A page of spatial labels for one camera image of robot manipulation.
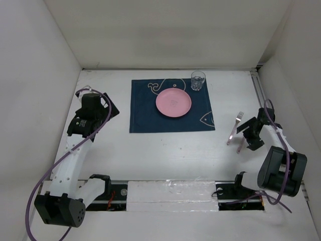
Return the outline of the pink plastic knife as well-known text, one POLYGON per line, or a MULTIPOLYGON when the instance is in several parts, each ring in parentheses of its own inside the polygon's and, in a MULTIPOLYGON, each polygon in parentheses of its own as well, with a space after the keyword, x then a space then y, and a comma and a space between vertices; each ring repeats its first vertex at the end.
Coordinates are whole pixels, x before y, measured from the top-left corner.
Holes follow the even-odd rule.
POLYGON ((241 143, 239 144, 239 146, 237 148, 237 154, 239 154, 240 151, 242 150, 244 142, 245 142, 245 138, 243 137, 242 140, 241 140, 241 143))

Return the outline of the blue whale placemat cloth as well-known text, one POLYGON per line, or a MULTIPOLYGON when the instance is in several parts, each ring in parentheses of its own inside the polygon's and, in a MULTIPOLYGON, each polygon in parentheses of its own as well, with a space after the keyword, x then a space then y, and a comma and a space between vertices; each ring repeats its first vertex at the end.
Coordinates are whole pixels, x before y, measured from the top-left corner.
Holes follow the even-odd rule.
POLYGON ((207 83, 199 91, 191 89, 189 78, 142 79, 131 82, 130 133, 175 133, 214 131, 215 124, 207 83), (156 107, 163 90, 178 88, 191 98, 191 109, 181 117, 168 117, 156 107))

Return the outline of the pink plastic plate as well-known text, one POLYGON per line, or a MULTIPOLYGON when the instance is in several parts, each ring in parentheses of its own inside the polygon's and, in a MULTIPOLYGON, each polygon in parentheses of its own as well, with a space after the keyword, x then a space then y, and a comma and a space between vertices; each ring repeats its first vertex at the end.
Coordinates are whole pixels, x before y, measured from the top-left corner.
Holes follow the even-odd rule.
POLYGON ((158 94, 155 104, 161 114, 177 118, 189 112, 192 100, 184 90, 168 88, 158 94))

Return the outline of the clear plastic cup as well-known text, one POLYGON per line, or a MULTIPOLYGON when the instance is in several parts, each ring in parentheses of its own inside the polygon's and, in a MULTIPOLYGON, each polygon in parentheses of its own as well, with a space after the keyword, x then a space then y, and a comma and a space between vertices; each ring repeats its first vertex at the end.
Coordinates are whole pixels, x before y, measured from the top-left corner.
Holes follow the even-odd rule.
POLYGON ((191 89, 195 91, 201 90, 205 80, 206 80, 206 75, 204 72, 194 71, 191 74, 191 89))

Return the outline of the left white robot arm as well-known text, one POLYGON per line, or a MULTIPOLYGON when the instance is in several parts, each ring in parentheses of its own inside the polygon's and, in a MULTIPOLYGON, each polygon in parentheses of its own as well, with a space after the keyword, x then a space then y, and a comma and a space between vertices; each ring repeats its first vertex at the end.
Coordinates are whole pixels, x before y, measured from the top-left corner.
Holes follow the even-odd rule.
POLYGON ((106 93, 84 88, 76 96, 81 108, 68 126, 64 158, 57 163, 49 189, 44 195, 38 194, 34 201, 45 224, 79 227, 86 208, 97 197, 112 196, 108 175, 93 174, 82 187, 78 186, 78 178, 96 134, 119 110, 106 93))

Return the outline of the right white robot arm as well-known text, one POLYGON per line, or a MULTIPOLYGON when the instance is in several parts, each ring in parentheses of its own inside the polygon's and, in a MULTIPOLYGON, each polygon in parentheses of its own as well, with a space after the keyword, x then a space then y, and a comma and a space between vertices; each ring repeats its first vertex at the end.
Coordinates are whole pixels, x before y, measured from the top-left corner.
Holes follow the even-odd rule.
POLYGON ((290 146, 282 126, 274 121, 274 109, 262 107, 256 117, 237 127, 236 133, 243 134, 249 150, 267 149, 257 174, 258 187, 294 197, 303 179, 307 156, 290 146))

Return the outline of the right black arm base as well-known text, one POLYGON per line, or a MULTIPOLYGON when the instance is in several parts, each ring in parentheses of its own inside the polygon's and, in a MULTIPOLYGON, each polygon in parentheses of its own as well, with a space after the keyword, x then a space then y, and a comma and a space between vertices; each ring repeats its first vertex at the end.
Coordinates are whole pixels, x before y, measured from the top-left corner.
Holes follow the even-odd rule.
POLYGON ((242 185, 244 174, 237 174, 234 181, 215 182, 216 190, 211 196, 217 198, 219 211, 265 210, 262 197, 242 185))

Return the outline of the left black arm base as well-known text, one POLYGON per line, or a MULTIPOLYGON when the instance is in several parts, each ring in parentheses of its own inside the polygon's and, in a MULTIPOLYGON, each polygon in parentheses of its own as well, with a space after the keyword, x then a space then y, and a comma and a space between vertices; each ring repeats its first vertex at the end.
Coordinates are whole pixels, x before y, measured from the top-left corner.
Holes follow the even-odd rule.
POLYGON ((86 211, 126 211, 128 181, 111 181, 108 195, 98 196, 86 211))

